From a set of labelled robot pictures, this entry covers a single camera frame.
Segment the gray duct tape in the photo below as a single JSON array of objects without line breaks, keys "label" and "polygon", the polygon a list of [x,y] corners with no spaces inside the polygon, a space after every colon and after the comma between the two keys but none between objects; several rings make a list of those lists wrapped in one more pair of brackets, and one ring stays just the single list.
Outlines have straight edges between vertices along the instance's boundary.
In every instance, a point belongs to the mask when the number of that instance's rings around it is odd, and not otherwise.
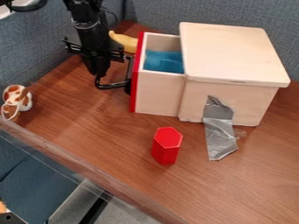
[{"label": "gray duct tape", "polygon": [[233,132],[233,113],[225,103],[208,96],[203,121],[209,160],[220,160],[238,150]]}]

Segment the blue sponge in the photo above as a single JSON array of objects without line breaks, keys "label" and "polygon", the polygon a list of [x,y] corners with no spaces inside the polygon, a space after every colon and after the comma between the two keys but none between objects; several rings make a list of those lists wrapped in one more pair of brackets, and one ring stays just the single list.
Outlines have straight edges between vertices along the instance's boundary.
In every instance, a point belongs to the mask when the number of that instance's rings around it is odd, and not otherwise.
[{"label": "blue sponge", "polygon": [[156,52],[147,50],[144,69],[166,73],[183,74],[183,56],[181,52]]}]

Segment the brown wooden desk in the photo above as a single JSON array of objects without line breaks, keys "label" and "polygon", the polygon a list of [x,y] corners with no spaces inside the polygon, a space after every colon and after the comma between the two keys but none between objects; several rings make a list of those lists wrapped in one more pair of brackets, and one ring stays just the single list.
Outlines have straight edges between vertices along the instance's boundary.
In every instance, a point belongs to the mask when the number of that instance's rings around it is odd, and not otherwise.
[{"label": "brown wooden desk", "polygon": [[[149,29],[122,24],[140,30]],[[124,67],[113,64],[106,80],[121,80]],[[158,205],[190,223],[299,223],[299,83],[279,90],[259,127],[238,127],[247,138],[237,152],[209,162],[202,124],[129,113],[122,89],[100,91],[93,78],[72,57],[31,86],[35,105],[17,122],[28,131],[0,128],[168,223],[180,221]],[[177,164],[150,155],[160,126],[184,135]]]}]

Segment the box side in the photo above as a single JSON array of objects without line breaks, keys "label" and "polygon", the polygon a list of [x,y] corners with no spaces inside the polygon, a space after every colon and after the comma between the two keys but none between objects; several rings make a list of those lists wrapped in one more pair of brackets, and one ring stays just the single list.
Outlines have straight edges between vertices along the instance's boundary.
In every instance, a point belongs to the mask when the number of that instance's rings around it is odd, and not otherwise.
[{"label": "box side", "polygon": [[132,80],[131,80],[131,95],[130,95],[131,96],[130,112],[136,112],[137,83],[138,83],[140,59],[143,50],[143,38],[144,38],[144,32],[141,31],[138,37],[138,45],[137,45],[136,56],[133,65],[133,73],[132,73]]},{"label": "box side", "polygon": [[178,117],[201,123],[208,95],[215,96],[235,113],[234,125],[257,126],[273,100],[278,87],[255,87],[219,83],[186,82]]},{"label": "box side", "polygon": [[184,76],[139,72],[136,112],[160,116],[177,116]]},{"label": "box side", "polygon": [[177,116],[184,90],[184,74],[144,70],[146,50],[181,51],[179,36],[145,33],[136,85],[136,112]]}]

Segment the wooden lid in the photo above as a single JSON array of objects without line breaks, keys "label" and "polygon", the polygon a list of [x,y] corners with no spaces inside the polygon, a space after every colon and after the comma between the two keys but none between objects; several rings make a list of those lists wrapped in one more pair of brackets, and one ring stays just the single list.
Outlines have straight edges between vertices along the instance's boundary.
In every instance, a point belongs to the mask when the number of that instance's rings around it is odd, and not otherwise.
[{"label": "wooden lid", "polygon": [[290,79],[261,28],[181,23],[189,80],[285,88]]}]

